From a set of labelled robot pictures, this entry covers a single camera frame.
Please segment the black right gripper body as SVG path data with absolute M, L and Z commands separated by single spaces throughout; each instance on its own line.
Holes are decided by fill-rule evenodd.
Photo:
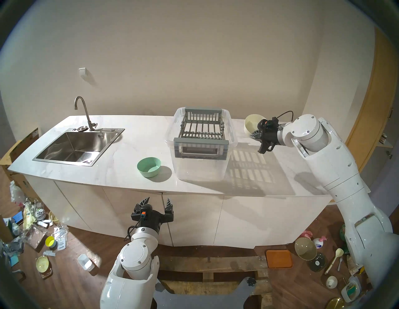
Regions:
M 262 132 L 261 146 L 258 150 L 260 154 L 273 151 L 276 145 L 284 145 L 285 143 L 282 138 L 282 127 L 279 125 L 279 120 L 273 117 L 271 120 L 265 120 L 265 126 Z

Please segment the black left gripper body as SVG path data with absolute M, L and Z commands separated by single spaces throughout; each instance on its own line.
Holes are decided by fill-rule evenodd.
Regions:
M 164 223 L 174 221 L 174 215 L 161 214 L 153 210 L 152 205 L 145 205 L 140 209 L 140 212 L 133 212 L 131 219 L 137 223 L 131 228 L 150 228 L 156 232 L 160 231 L 160 227 Z

